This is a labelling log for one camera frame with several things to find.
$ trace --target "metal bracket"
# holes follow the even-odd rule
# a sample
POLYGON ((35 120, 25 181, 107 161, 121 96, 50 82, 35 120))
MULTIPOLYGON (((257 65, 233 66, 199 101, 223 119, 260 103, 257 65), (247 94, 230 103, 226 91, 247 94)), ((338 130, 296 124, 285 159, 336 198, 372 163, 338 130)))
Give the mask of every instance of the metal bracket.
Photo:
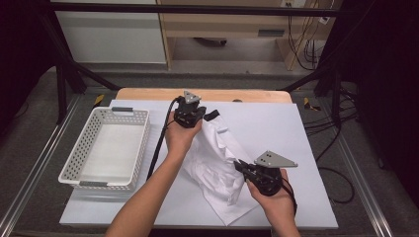
POLYGON ((194 103, 194 102, 198 102, 201 99, 200 96, 197 96, 197 95, 195 95, 195 94, 193 94, 189 91, 186 91, 186 90, 184 91, 184 97, 185 97, 186 104, 191 104, 191 103, 194 103))
POLYGON ((255 164, 267 168, 291 168, 298 166, 296 162, 269 150, 259 156, 255 160, 255 164))

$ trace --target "white cloth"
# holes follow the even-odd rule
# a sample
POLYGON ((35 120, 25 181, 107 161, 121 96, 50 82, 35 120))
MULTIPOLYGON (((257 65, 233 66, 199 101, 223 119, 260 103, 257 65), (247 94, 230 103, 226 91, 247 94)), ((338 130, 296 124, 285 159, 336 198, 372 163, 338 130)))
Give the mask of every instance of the white cloth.
POLYGON ((195 136, 183 163, 225 225, 258 205, 247 190, 242 192, 243 174, 233 164, 237 159, 253 162, 218 116, 203 120, 203 128, 195 136))

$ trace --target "white cabinet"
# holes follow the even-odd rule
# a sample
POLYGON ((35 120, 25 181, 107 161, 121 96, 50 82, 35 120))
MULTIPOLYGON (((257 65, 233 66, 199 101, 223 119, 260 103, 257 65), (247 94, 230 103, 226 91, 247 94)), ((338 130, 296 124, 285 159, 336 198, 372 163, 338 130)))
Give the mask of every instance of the white cabinet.
MULTIPOLYGON (((154 0, 52 2, 155 4, 154 0)), ((166 63, 158 14, 56 12, 74 59, 87 63, 166 63)))

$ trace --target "basket handle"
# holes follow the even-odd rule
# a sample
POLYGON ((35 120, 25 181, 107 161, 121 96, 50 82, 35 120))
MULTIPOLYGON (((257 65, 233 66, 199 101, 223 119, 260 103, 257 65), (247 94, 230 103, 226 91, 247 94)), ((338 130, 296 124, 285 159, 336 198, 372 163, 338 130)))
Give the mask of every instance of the basket handle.
POLYGON ((129 107, 112 107, 112 112, 133 112, 133 108, 129 107))
POLYGON ((107 187, 107 182, 94 182, 94 181, 80 181, 79 186, 89 186, 89 187, 107 187))

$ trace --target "hand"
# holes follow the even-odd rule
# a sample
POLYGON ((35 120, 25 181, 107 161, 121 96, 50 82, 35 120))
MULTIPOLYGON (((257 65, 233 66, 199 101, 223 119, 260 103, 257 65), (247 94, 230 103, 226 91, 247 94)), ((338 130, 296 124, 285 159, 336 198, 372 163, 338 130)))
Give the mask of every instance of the hand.
POLYGON ((191 147, 192 140, 201 130, 203 121, 199 120, 195 127, 184 128, 174 121, 174 112, 170 113, 166 129, 166 144, 169 152, 180 152, 185 155, 191 147))
MULTIPOLYGON (((288 180, 287 170, 281 169, 283 179, 288 180)), ((275 195, 267 197, 262 195, 258 188, 250 182, 246 181, 252 197, 257 200, 265 211, 271 225, 280 236, 299 236, 294 221, 293 200, 290 195, 280 189, 275 195)), ((283 181, 283 184, 291 189, 289 184, 283 181)))

